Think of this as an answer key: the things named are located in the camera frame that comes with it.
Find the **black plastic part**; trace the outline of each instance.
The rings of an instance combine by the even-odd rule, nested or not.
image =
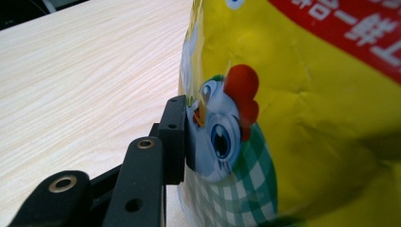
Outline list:
[[[103,226],[165,226],[163,156],[162,141],[156,137],[130,144]]]
[[[117,166],[91,180],[93,203],[84,221],[84,226],[101,226],[112,198],[120,166]]]
[[[36,187],[10,226],[82,226],[91,202],[88,175],[63,171]]]
[[[90,182],[80,171],[49,177],[10,226],[165,226],[166,184],[183,181],[185,122],[185,96],[171,98],[161,123],[152,126],[149,137],[130,144],[122,166]],[[141,141],[147,142],[138,147]],[[50,193],[48,186],[65,175],[76,176],[76,185]]]
[[[171,98],[159,124],[157,137],[163,141],[165,158],[165,183],[183,182],[185,145],[185,96]]]

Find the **crinkled plastic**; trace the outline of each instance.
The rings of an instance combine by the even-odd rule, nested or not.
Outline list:
[[[401,3],[195,0],[193,226],[401,226]]]

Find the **green checkered pattern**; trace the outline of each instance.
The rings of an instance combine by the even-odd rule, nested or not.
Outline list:
[[[259,127],[242,144],[233,172],[221,182],[208,183],[185,170],[183,202],[199,226],[257,226],[275,218],[277,188],[274,167]]]

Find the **screw hole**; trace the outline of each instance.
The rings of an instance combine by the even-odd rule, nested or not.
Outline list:
[[[71,179],[63,179],[56,183],[57,188],[63,188],[68,186],[71,183]]]
[[[135,213],[139,211],[143,205],[144,203],[140,199],[130,200],[126,204],[126,210],[130,213]]]
[[[61,193],[73,188],[77,181],[76,176],[66,175],[51,183],[48,189],[52,193]]]
[[[151,147],[154,146],[154,142],[153,142],[152,140],[142,140],[142,141],[139,141],[139,142],[136,144],[136,146],[137,146],[138,148],[143,148],[143,149],[145,149],[145,148],[151,148]]]

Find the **wood grain surface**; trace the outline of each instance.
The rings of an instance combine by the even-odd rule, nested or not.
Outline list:
[[[92,0],[0,31],[0,226],[46,177],[122,163],[177,94],[191,0]],[[168,188],[167,226],[186,226]]]

